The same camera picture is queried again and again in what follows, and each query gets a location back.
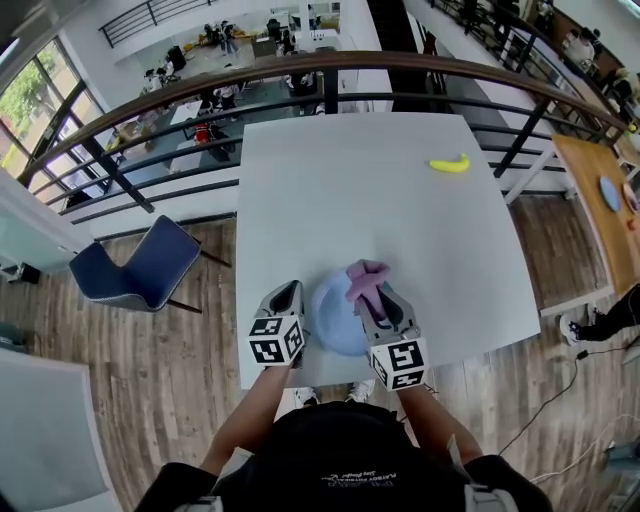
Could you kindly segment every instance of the wooden handrail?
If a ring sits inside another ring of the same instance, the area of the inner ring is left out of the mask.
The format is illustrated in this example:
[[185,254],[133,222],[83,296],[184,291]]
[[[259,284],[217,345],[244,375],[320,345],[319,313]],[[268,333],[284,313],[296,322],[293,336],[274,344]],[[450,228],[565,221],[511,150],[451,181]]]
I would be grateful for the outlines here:
[[447,75],[461,76],[478,80],[486,80],[498,84],[515,87],[530,93],[539,94],[550,100],[560,101],[575,109],[591,114],[620,130],[627,126],[599,108],[596,108],[573,96],[569,96],[544,82],[534,80],[511,71],[498,69],[483,64],[476,64],[459,59],[421,55],[403,52],[317,52],[309,54],[288,55],[264,59],[246,68],[224,73],[204,73],[178,83],[164,87],[158,91],[145,94],[99,117],[87,124],[70,137],[62,140],[45,155],[34,161],[23,176],[33,175],[42,167],[80,144],[83,140],[106,131],[113,126],[131,119],[136,115],[148,112],[160,105],[181,100],[211,89],[242,82],[250,82],[261,78],[306,73],[310,71],[330,71],[343,69],[384,69],[394,71],[431,71]]

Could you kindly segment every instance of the black pants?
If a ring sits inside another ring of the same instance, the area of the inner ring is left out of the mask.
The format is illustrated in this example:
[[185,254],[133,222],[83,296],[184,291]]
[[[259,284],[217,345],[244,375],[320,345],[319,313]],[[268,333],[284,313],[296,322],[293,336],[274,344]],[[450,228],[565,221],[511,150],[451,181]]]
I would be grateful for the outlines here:
[[631,288],[606,315],[597,315],[594,325],[580,327],[578,338],[605,341],[625,327],[637,325],[636,319],[640,320],[640,285]]
[[[231,110],[236,108],[236,95],[229,96],[228,98],[220,98],[222,110]],[[238,119],[238,116],[231,116],[232,119]]]

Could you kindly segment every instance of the blue plate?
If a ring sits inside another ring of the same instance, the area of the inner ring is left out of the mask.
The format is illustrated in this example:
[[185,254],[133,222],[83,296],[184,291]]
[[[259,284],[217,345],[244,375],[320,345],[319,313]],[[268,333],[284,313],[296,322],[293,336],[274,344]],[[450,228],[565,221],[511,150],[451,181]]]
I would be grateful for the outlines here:
[[600,193],[604,202],[614,212],[619,212],[622,209],[622,202],[620,201],[620,194],[616,190],[616,186],[613,182],[604,176],[600,177]]
[[345,298],[351,280],[341,269],[324,280],[313,292],[311,315],[314,334],[327,350],[345,356],[363,356],[369,342],[353,303]]

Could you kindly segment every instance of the wooden floor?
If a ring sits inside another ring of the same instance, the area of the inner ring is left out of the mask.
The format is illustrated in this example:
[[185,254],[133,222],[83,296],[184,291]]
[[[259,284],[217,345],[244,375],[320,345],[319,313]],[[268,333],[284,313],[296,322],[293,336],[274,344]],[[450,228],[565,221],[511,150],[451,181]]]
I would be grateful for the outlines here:
[[[582,229],[579,207],[556,198],[521,197],[511,209],[539,307],[593,290],[604,279],[594,241]],[[232,259],[235,221],[189,228],[213,254]],[[124,261],[139,236],[106,244]],[[176,300],[202,305],[202,316],[167,307],[132,313],[85,301],[67,273],[38,286],[0,282],[0,320],[32,334],[35,355],[91,368],[91,387],[108,468],[125,511],[131,511],[167,461],[197,464],[218,426],[240,398],[234,271],[199,261]],[[609,304],[600,304],[607,309]],[[576,318],[582,315],[576,311]],[[578,348],[565,345],[557,319],[543,319],[540,335],[431,370],[437,397],[487,453],[518,433],[538,407],[565,386]],[[631,330],[589,347],[620,347]],[[623,352],[578,363],[577,380],[550,405],[506,459],[525,476],[559,471],[573,462],[619,414],[640,417],[640,361],[622,367]],[[339,397],[340,390],[325,390]],[[378,386],[374,402],[398,408]],[[559,511],[615,510],[615,494],[634,480],[603,472],[612,439],[635,439],[640,423],[618,421],[576,468],[540,484]]]

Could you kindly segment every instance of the blue plate on wooden table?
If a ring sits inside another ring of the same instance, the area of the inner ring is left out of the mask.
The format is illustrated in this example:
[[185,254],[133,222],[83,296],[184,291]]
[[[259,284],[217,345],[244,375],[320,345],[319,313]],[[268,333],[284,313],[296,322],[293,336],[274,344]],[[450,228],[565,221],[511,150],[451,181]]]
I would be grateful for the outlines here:
[[604,202],[607,203],[607,206],[614,212],[619,212],[622,209],[622,201],[620,200],[620,194],[616,186],[605,176],[600,177],[600,193],[602,194]]

